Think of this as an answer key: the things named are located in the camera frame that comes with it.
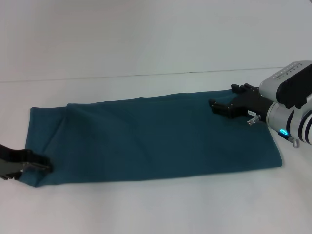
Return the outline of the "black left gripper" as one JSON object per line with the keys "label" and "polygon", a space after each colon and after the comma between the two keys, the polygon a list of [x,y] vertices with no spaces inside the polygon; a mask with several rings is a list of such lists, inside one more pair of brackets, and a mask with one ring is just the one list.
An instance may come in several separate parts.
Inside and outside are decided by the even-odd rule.
{"label": "black left gripper", "polygon": [[19,180],[23,174],[25,164],[51,172],[50,158],[35,154],[31,150],[14,150],[3,145],[0,146],[0,177],[4,180]]}

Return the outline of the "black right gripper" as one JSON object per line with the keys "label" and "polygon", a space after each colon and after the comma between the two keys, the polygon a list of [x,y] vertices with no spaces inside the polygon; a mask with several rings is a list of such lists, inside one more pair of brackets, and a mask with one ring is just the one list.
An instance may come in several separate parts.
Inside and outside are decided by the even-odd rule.
{"label": "black right gripper", "polygon": [[247,83],[240,86],[232,84],[231,91],[236,93],[236,97],[228,105],[218,103],[214,99],[208,101],[214,114],[227,118],[260,116],[259,120],[266,122],[267,113],[273,101],[262,96],[258,87],[253,87]]}

